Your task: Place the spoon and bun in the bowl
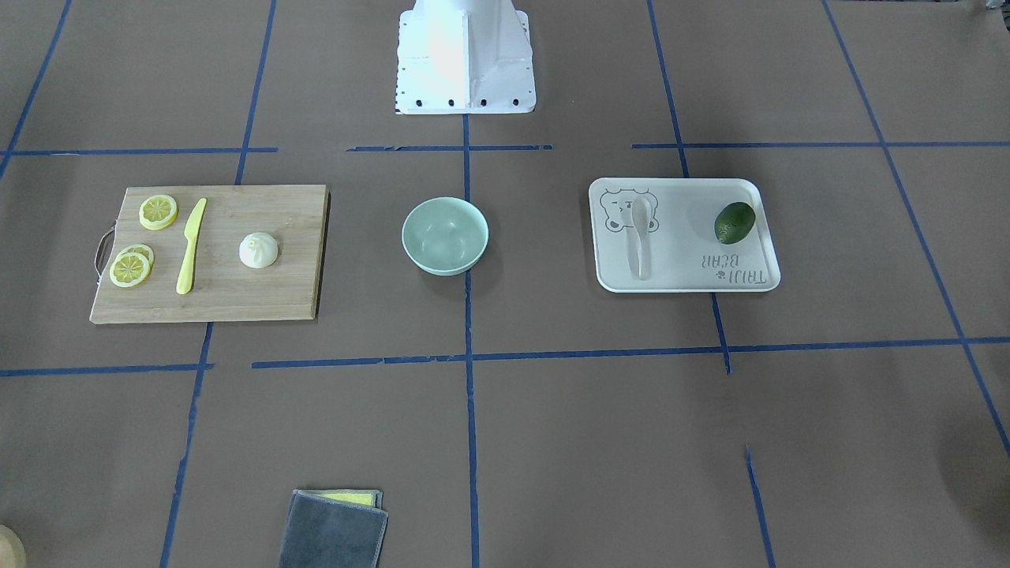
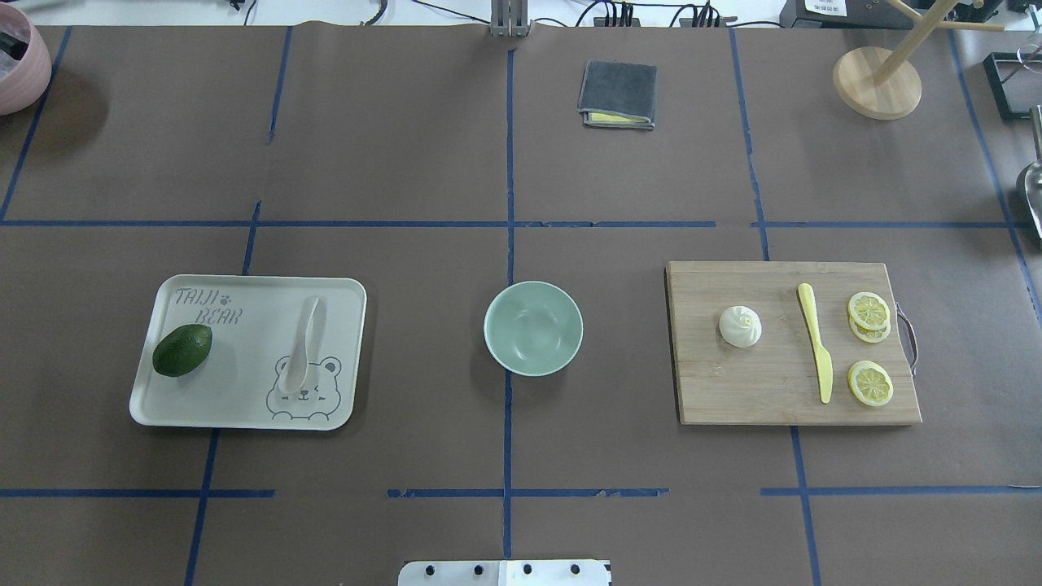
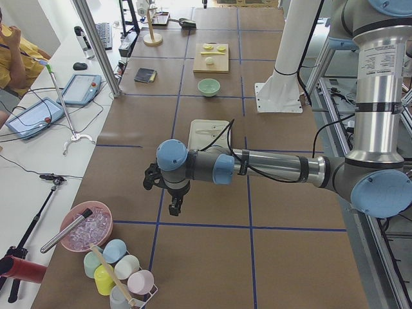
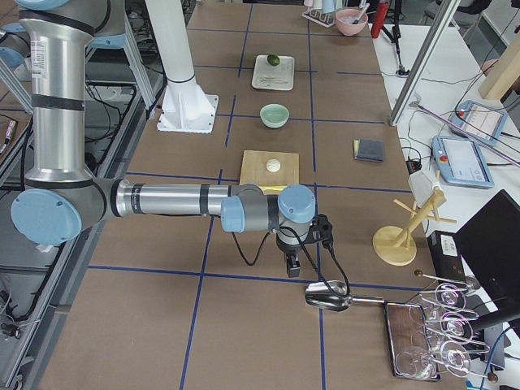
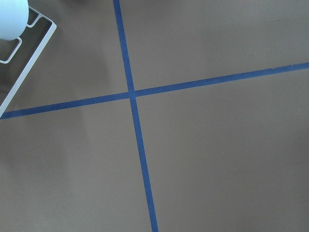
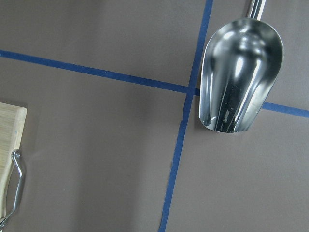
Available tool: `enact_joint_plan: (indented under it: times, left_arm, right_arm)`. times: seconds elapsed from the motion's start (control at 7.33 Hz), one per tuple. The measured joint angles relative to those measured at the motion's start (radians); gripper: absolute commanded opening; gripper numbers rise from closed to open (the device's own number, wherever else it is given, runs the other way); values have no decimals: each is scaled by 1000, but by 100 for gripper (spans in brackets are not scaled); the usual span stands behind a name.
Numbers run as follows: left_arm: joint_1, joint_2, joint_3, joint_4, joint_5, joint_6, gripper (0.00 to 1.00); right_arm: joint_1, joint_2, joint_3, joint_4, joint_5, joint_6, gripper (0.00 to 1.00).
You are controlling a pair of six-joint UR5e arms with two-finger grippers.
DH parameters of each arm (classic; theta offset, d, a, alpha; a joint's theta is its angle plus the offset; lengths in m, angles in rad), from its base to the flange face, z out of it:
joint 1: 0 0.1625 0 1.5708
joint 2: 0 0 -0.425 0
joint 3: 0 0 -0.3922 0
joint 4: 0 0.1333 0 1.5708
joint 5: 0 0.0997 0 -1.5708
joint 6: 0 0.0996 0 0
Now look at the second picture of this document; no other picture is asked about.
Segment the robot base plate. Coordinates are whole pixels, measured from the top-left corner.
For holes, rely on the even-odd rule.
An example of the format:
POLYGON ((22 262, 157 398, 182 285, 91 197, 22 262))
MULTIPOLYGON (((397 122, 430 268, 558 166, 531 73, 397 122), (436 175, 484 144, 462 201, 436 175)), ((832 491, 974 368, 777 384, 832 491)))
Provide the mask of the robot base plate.
POLYGON ((611 585, 607 561, 596 559, 414 561, 398 585, 611 585))

